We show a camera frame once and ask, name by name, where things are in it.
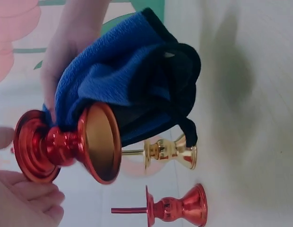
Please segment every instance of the red rim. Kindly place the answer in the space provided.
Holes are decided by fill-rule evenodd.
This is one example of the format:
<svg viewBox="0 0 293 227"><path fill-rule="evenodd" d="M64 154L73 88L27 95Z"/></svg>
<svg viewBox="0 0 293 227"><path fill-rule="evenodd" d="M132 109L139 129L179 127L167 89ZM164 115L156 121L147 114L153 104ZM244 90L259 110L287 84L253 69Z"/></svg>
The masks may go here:
<svg viewBox="0 0 293 227"><path fill-rule="evenodd" d="M110 123L110 127L112 130L112 135L113 135L113 142L114 142L114 157L113 157L113 166L112 166L112 171L111 175L113 176L111 180L104 180L102 179L97 172L95 171L92 161L90 159L88 150L86 149L86 136L83 136L86 134L86 118L87 118L87 112L88 110L86 109L83 114L81 115L79 121L78 121L78 133L81 135L81 142L82 142L82 153L84 160L83 163L87 170L90 172L90 174L94 177L94 179L101 183L101 184L112 184L120 171L120 166L121 166L121 138L119 134L119 129L117 126L116 118L110 109L110 107L105 104L105 103L95 103L94 105L97 105L98 107L101 108L101 110L105 113L106 117L108 118L108 121Z"/></svg>

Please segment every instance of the finger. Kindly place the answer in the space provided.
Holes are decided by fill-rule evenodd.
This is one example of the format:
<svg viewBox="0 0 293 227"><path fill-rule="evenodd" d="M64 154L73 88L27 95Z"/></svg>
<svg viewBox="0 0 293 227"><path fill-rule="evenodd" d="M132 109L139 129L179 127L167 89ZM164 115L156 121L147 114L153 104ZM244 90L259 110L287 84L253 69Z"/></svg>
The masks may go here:
<svg viewBox="0 0 293 227"><path fill-rule="evenodd" d="M48 195L31 200L30 203L35 209L41 212L48 211L53 206L59 206L65 200L65 195L60 191L51 192Z"/></svg>
<svg viewBox="0 0 293 227"><path fill-rule="evenodd" d="M44 94L44 103L55 122L55 92L58 82L75 55L68 45L57 45L54 41L59 35L55 35L47 48L41 68L41 82Z"/></svg>
<svg viewBox="0 0 293 227"><path fill-rule="evenodd" d="M27 179L19 172L0 170L0 181L5 185L15 185L16 183L27 181Z"/></svg>
<svg viewBox="0 0 293 227"><path fill-rule="evenodd" d="M28 201L59 191L58 187L52 183L23 181L15 184L14 187Z"/></svg>
<svg viewBox="0 0 293 227"><path fill-rule="evenodd" d="M58 226L62 220L64 210L61 206L52 206L49 210L45 212L45 215L48 215Z"/></svg>
<svg viewBox="0 0 293 227"><path fill-rule="evenodd" d="M12 142L14 137L14 129L0 127L0 149L6 148Z"/></svg>

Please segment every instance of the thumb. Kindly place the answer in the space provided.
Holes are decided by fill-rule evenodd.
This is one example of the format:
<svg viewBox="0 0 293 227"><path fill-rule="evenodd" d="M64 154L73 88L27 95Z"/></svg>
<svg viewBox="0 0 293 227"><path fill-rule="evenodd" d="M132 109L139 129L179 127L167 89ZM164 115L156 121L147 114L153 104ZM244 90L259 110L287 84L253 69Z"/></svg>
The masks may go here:
<svg viewBox="0 0 293 227"><path fill-rule="evenodd" d="M44 103L51 113L52 121L55 119L55 93L57 84L62 76L65 68L75 57L71 48L66 42L61 44L63 37L55 35L51 40L41 67L41 83L43 87Z"/></svg>
<svg viewBox="0 0 293 227"><path fill-rule="evenodd" d="M14 137L14 129L0 127L0 149L6 148L12 142Z"/></svg>

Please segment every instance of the blue cloth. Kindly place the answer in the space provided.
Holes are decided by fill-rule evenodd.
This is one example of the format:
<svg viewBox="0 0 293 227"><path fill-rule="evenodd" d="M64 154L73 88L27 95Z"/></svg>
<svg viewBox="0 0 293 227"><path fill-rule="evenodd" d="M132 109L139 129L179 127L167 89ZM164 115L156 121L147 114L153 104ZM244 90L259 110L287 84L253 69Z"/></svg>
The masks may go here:
<svg viewBox="0 0 293 227"><path fill-rule="evenodd" d="M179 124L197 142L186 116L193 108L200 58L167 31L147 8L119 23L87 47L65 69L55 95L57 125L75 129L86 105L110 105L123 146ZM49 124L48 110L43 107Z"/></svg>

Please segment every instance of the white floor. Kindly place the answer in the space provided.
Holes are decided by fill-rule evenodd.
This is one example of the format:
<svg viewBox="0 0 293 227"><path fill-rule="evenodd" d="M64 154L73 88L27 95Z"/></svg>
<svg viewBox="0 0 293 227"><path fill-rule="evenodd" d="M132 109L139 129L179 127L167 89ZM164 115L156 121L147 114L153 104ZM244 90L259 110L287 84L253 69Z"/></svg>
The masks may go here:
<svg viewBox="0 0 293 227"><path fill-rule="evenodd" d="M203 183L208 227L293 227L293 0L168 0L166 25L203 63L180 195Z"/></svg>
<svg viewBox="0 0 293 227"><path fill-rule="evenodd" d="M124 9L121 15L133 11ZM53 32L61 8L47 10L38 26ZM49 23L43 15L50 14ZM103 187L80 165L65 168L56 181L66 194L60 226L144 227L145 215L111 215L110 207L144 206L146 184L157 201L202 183L207 227L293 227L293 0L166 0L165 17L168 29L202 59L190 115L199 135L196 170L153 163L150 176L142 177L141 163L127 159L117 182ZM45 46L51 32L40 34L37 27L14 48ZM14 127L22 113L41 108L39 70L32 68L42 59L42 53L15 54L0 83L0 124ZM163 137L179 133L174 128ZM0 168L18 170L8 150L0 153ZM192 225L156 220L154 226Z"/></svg>

